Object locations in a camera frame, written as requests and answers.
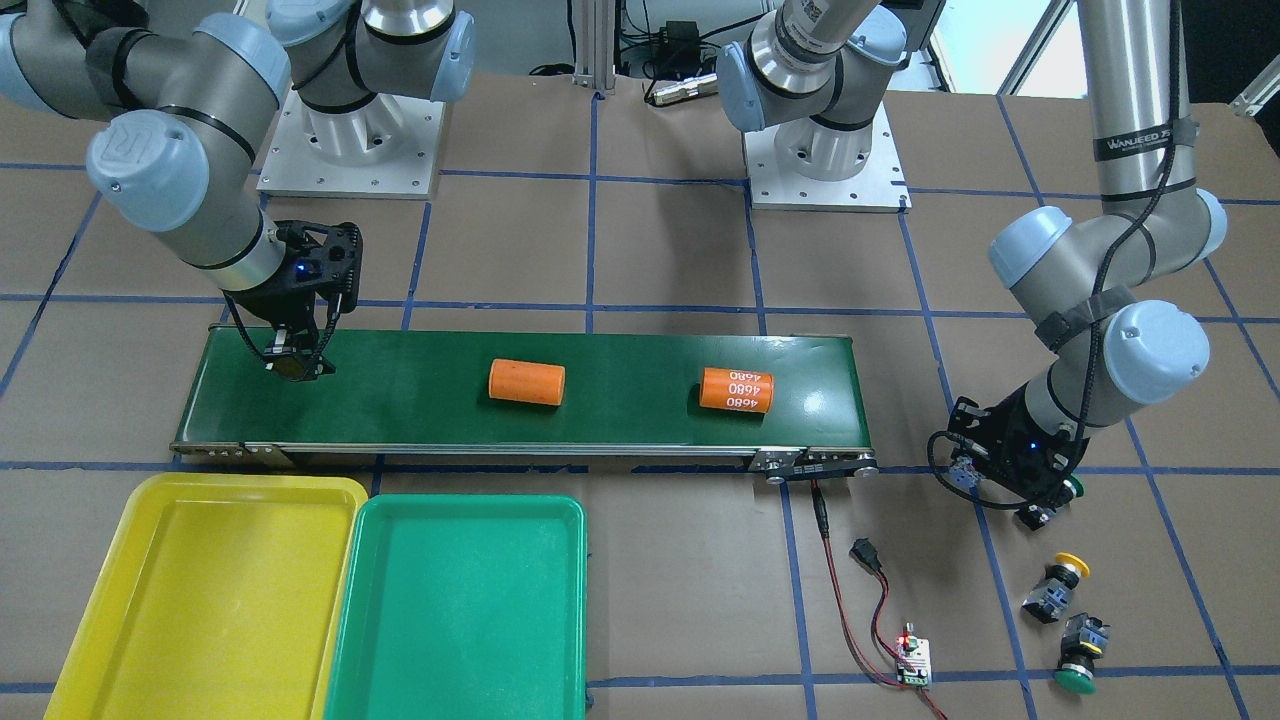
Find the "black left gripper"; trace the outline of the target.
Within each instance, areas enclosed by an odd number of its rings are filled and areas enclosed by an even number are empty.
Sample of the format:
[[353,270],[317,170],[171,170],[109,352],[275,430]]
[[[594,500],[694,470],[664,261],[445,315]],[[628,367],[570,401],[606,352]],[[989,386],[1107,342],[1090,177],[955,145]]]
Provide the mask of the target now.
[[1074,439],[1070,430],[1051,434],[1041,429],[1027,409],[1023,389],[989,407],[979,407],[969,397],[957,398],[946,436],[957,443],[951,459],[973,457],[987,480],[1014,492],[1021,506],[1056,496],[1085,448],[1085,441]]

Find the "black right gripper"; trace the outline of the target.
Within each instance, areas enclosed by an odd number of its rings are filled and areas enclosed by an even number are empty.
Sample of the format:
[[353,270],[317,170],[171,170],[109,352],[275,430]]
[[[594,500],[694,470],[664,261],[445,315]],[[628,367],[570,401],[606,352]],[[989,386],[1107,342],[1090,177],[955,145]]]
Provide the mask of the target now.
[[333,331],[320,333],[317,329],[315,302],[321,299],[329,304],[330,320],[355,310],[364,237],[351,222],[324,225],[285,220],[276,223],[276,238],[284,243],[280,266],[262,284],[224,291],[224,299],[275,331],[264,350],[269,372],[284,379],[300,379],[301,359],[296,346],[317,342],[308,356],[308,379],[333,374],[337,368],[324,357]]

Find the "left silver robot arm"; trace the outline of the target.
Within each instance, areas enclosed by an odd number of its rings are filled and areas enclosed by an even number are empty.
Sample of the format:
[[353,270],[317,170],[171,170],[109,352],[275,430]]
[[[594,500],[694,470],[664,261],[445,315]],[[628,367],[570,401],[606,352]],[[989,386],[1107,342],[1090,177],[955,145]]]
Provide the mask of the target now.
[[[1210,363],[1210,342],[1175,304],[1134,288],[1212,254],[1228,233],[1221,202],[1196,178],[1178,1],[1079,5],[1093,159],[1102,213],[1074,222],[1056,206],[992,241],[995,274],[1053,363],[988,407],[961,397],[940,437],[954,445],[943,488],[993,509],[978,484],[1012,493],[1004,511],[1055,512],[1080,491],[1092,437],[1171,398]],[[909,59],[904,23],[878,1],[786,1],[716,59],[731,124],[774,127],[803,176],[858,173],[890,77]]]

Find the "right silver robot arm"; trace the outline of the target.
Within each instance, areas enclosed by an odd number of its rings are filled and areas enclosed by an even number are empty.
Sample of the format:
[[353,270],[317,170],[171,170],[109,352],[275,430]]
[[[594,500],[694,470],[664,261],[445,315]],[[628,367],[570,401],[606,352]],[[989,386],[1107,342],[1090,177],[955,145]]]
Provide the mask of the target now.
[[275,222],[275,195],[429,193],[443,106],[476,56],[452,1],[270,1],[264,23],[219,12],[161,35],[155,1],[18,1],[3,9],[3,96],[101,120],[84,167],[96,190],[223,293],[234,323],[273,331],[252,352],[312,380],[358,302],[351,223]]

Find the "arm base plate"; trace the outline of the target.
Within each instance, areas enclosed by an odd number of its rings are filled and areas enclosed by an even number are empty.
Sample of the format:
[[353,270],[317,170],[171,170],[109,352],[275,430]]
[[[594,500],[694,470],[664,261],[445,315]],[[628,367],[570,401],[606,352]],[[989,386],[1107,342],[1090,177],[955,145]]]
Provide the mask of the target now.
[[257,188],[273,197],[429,200],[448,104],[380,94],[325,114],[288,94]]
[[913,201],[883,105],[873,122],[844,132],[809,118],[742,136],[756,209],[908,211]]

